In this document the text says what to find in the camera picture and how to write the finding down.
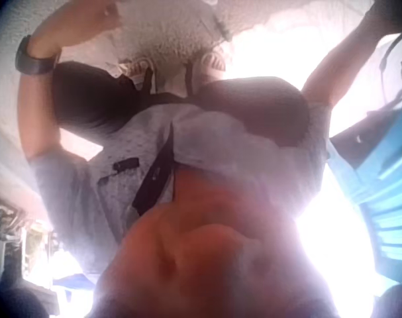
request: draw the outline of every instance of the black watch strap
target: black watch strap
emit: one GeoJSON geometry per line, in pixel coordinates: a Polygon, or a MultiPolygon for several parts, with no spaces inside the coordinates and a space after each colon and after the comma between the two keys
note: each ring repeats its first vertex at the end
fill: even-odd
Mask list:
{"type": "Polygon", "coordinates": [[[32,58],[27,54],[30,35],[25,36],[18,47],[15,56],[15,68],[26,75],[39,75],[51,72],[58,61],[59,55],[51,58],[32,58]]]}

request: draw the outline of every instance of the person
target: person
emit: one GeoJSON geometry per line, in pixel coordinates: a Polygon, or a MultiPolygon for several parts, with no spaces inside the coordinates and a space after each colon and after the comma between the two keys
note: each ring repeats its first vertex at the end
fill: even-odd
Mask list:
{"type": "MultiPolygon", "coordinates": [[[[306,123],[306,131],[295,134],[298,140],[278,141],[279,131],[264,124],[275,121],[256,111],[258,90],[273,90],[267,78],[255,86],[248,80],[211,83],[217,73],[210,76],[208,70],[225,66],[207,53],[201,58],[203,75],[193,81],[196,93],[217,85],[219,97],[241,96],[248,111],[240,105],[237,111],[231,105],[213,107],[220,99],[203,99],[208,93],[178,103],[142,103],[135,111],[115,81],[110,92],[122,94],[121,105],[128,103],[132,113],[124,109],[125,120],[103,134],[104,149],[89,162],[60,147],[55,91],[66,86],[55,84],[55,63],[49,62],[58,60],[63,47],[119,27],[115,3],[73,0],[27,38],[17,55],[23,73],[21,143],[59,237],[86,274],[101,274],[92,317],[336,316],[294,218],[320,190],[332,107],[379,40],[402,31],[397,24],[402,8],[396,5],[402,0],[377,1],[311,74],[296,99],[300,112],[302,101],[308,105],[307,117],[293,115],[306,123]],[[254,94],[243,95],[251,89],[254,94]]],[[[131,73],[149,69],[140,63],[131,73]]],[[[281,95],[295,94],[287,91],[281,95]]],[[[277,90],[267,101],[269,109],[285,104],[279,95],[277,90]]],[[[101,113],[104,121],[99,116],[79,121],[87,124],[86,132],[104,128],[109,113],[101,113]]]]}

